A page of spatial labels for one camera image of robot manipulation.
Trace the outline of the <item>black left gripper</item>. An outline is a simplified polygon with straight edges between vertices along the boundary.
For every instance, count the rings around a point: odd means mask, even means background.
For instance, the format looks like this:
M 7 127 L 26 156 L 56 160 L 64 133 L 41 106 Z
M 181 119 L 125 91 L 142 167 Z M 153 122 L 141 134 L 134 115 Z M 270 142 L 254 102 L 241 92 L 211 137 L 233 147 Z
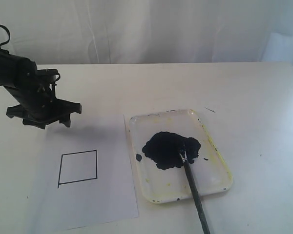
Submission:
M 71 126 L 71 113 L 82 113 L 80 103 L 58 99 L 56 82 L 40 80 L 38 84 L 16 87 L 5 85 L 5 89 L 19 103 L 9 107 L 6 115 L 9 118 L 22 118 L 24 126 L 45 129 L 45 122 L 59 121 L 65 127 Z

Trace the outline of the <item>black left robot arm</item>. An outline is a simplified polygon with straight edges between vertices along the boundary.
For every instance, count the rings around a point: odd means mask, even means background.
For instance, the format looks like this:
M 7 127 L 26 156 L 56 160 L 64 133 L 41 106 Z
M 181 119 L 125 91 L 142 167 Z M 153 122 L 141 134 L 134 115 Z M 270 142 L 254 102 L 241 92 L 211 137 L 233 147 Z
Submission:
M 6 115 L 40 129 L 56 121 L 70 127 L 71 113 L 80 114 L 82 106 L 56 97 L 60 77 L 57 69 L 38 69 L 28 58 L 0 51 L 0 86 L 18 102 L 7 109 Z

